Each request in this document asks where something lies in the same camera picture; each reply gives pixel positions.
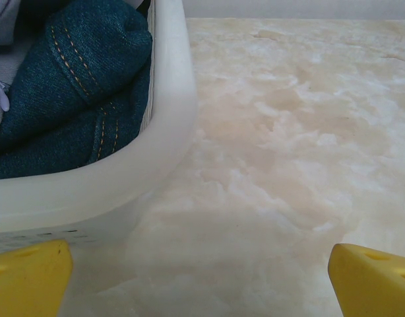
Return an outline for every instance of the laundry basket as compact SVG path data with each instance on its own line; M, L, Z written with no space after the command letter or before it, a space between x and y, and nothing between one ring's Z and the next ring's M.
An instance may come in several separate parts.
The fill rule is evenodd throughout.
M131 229L134 199L183 158L197 118L197 94L181 0L158 0L148 125L128 146L94 164L0 180L0 252L45 240L110 242Z

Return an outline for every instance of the marble floor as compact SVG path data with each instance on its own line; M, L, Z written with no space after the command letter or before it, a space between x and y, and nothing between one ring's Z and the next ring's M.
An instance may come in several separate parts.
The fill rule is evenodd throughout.
M193 146L62 317L339 317L334 244L405 256L405 22L190 19Z

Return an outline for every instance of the white zipper pull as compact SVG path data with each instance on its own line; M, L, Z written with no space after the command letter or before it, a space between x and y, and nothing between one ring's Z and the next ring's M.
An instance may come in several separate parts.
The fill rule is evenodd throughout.
M0 107L4 112L8 112L11 104L9 98L6 95L6 92L9 91L9 85L5 84L3 81L0 81Z

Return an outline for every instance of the yellow plastic piece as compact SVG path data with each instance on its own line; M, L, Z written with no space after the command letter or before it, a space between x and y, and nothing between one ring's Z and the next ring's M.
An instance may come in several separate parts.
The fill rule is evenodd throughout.
M337 244L328 274L344 317L405 317L405 258Z
M72 267L61 240L0 254L0 317L56 317Z

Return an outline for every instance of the blue denim fabric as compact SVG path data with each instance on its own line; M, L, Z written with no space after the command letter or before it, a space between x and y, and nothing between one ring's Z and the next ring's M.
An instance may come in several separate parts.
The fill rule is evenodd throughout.
M138 134L148 101L148 58L131 86L0 155L0 179L62 172L101 160Z
M151 48L145 18L123 0L76 0L54 14L9 91L0 154L18 150L125 88Z

